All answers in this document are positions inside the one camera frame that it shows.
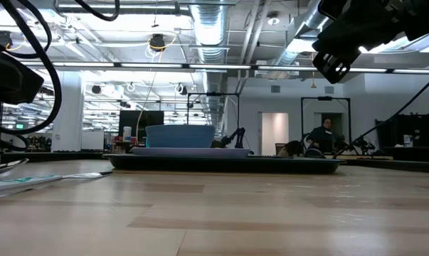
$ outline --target black tray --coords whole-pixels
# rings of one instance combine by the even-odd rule
[[[278,156],[249,156],[243,159],[136,156],[105,154],[117,169],[140,171],[207,171],[246,173],[332,174],[343,161]]]

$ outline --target white wall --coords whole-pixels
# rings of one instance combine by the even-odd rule
[[[342,96],[342,84],[330,84],[326,79],[315,79],[316,88],[312,88],[312,79],[304,81],[298,79],[278,79],[268,80],[263,78],[248,79],[241,97],[259,97],[259,98],[281,98],[287,99],[289,97],[317,97],[325,95],[325,86],[334,87],[333,97]],[[238,84],[237,78],[228,78],[228,91],[235,92],[236,85]],[[280,85],[280,93],[271,93],[271,85]]]
[[[331,102],[320,102],[312,100],[305,102],[306,107],[304,109],[304,132],[311,132],[315,127],[320,126],[320,123],[315,124],[314,114],[315,113],[346,113],[344,107],[342,107],[337,101]],[[235,115],[232,111],[231,105],[227,109],[228,114],[226,115],[227,121],[227,133],[232,134],[236,130]],[[287,99],[263,99],[263,98],[252,98],[252,97],[241,97],[240,99],[240,127],[244,127],[246,130],[245,136],[249,141],[250,149],[258,154],[259,149],[259,137],[260,137],[260,126],[261,119],[259,118],[259,112],[267,113],[286,113],[288,114],[289,124],[288,140],[300,140],[301,139],[301,107],[299,97],[289,97]],[[244,147],[247,147],[246,139],[244,139]]]
[[[262,113],[262,155],[276,155],[276,143],[287,143],[289,136],[287,113]]]
[[[356,138],[384,121],[409,101],[427,82],[429,75],[364,74],[344,84],[344,96],[351,98],[352,137]],[[429,88],[403,114],[429,114]],[[367,136],[378,146],[376,132]]]
[[[82,132],[81,149],[103,150],[104,132]]]

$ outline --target exposed ductwork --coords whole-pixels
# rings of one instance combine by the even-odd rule
[[[301,36],[304,33],[307,33],[312,30],[320,29],[327,21],[328,18],[322,15],[318,6],[321,0],[312,0],[309,2],[307,11],[295,18],[292,19],[287,31],[288,41],[287,48],[280,54],[279,58],[276,58],[273,65],[279,66],[289,66],[291,65],[298,55],[301,53],[297,49],[292,48],[292,42],[296,37]],[[285,72],[280,71],[271,71],[265,75],[265,78],[268,79],[278,79],[278,78],[288,78],[288,75]]]
[[[91,6],[94,10],[102,14],[113,14],[115,5],[113,1],[96,1],[85,0],[85,3]],[[159,3],[155,1],[121,1],[120,14],[136,14],[136,15],[176,15],[190,16],[191,12],[187,5],[179,5],[176,1],[174,4]],[[55,10],[59,14],[86,14],[87,11],[73,0],[55,0]]]
[[[200,46],[221,46],[225,43],[227,7],[217,5],[190,6],[194,18],[194,32],[197,44]],[[199,48],[198,56],[202,63],[222,64],[226,61],[224,49]],[[204,73],[203,86],[206,92],[226,92],[227,75],[225,73]],[[209,111],[222,113],[217,99],[208,98]],[[211,122],[216,126],[222,120],[222,114],[211,115]]]

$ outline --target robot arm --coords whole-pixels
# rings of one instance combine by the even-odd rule
[[[244,134],[245,134],[245,129],[244,128],[238,128],[238,129],[236,129],[236,131],[234,133],[232,133],[232,135],[230,135],[229,137],[225,136],[224,138],[222,138],[222,140],[221,140],[222,146],[227,146],[236,137],[235,148],[236,149],[244,149],[244,147],[243,147]]]
[[[319,11],[333,23],[318,35],[312,47],[313,63],[331,83],[339,82],[361,54],[389,43],[400,32],[415,40],[429,33],[429,0],[321,0]]]

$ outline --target white column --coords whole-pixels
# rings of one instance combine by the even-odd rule
[[[51,151],[80,151],[85,85],[80,72],[59,72],[63,103],[53,125]]]

